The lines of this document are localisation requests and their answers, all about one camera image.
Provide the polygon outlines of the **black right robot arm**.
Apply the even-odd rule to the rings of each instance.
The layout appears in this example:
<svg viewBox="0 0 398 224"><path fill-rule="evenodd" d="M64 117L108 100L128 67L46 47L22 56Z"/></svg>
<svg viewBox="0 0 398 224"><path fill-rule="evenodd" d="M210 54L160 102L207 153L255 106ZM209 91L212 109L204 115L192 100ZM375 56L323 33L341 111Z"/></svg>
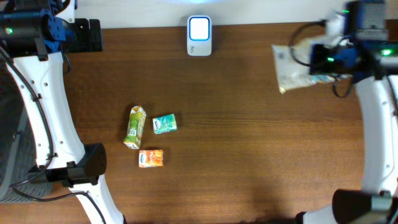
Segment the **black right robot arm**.
<svg viewBox="0 0 398 224"><path fill-rule="evenodd" d="M336 190L329 206L298 213L295 223L397 222L397 43L389 40L386 6L347 2L338 41L311 49L311 75L351 76L363 119L364 172L360 190Z"/></svg>

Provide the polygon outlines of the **cream yellow snack bag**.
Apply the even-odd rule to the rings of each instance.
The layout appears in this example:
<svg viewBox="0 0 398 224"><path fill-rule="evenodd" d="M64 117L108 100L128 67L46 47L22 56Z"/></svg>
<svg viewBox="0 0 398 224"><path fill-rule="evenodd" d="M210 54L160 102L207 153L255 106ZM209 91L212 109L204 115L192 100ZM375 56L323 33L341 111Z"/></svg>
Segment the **cream yellow snack bag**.
<svg viewBox="0 0 398 224"><path fill-rule="evenodd" d="M315 44L324 44L324 38L325 36L321 35L313 39L301 40L294 46L296 57L305 63L309 63L311 48ZM333 81L333 78L329 75L310 75L308 67L294 61L287 45L272 45L272 51L279 91L282 94L289 90Z"/></svg>

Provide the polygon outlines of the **orange small drink carton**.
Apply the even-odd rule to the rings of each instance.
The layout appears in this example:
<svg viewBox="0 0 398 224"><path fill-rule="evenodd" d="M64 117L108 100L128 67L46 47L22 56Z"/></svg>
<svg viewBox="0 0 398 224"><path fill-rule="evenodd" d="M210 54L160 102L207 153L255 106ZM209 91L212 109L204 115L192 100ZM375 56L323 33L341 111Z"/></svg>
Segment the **orange small drink carton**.
<svg viewBox="0 0 398 224"><path fill-rule="evenodd" d="M163 150L140 150L139 151L139 167L150 168L150 167L163 167Z"/></svg>

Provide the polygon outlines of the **green orange juice carton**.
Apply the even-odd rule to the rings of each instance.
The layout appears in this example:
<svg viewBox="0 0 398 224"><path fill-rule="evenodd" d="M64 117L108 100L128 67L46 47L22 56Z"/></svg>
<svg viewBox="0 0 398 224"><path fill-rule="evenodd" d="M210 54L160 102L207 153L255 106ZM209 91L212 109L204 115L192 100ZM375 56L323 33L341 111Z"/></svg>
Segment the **green orange juice carton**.
<svg viewBox="0 0 398 224"><path fill-rule="evenodd" d="M146 121L146 112L141 106L131 108L127 133L123 143L130 149L140 149L144 125Z"/></svg>

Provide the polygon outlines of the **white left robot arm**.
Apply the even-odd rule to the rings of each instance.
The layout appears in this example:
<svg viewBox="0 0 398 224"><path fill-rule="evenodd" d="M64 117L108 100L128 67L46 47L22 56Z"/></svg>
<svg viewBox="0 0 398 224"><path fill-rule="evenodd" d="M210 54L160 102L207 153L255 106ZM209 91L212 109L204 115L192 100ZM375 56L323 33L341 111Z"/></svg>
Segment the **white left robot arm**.
<svg viewBox="0 0 398 224"><path fill-rule="evenodd" d="M106 151L83 144L74 127L63 77L69 53L103 50L97 19L77 18L76 1L6 1L1 9L1 58L24 102L35 141L35 164L9 188L42 202L28 188L60 182L92 223L124 223L105 180Z"/></svg>

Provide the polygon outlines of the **teal small drink carton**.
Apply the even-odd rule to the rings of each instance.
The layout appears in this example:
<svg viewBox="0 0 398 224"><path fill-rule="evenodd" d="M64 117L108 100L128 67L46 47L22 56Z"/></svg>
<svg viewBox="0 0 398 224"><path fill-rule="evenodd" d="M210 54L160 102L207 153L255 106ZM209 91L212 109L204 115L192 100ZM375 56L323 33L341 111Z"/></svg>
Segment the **teal small drink carton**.
<svg viewBox="0 0 398 224"><path fill-rule="evenodd" d="M153 118L152 123L155 134L170 133L178 130L174 114Z"/></svg>

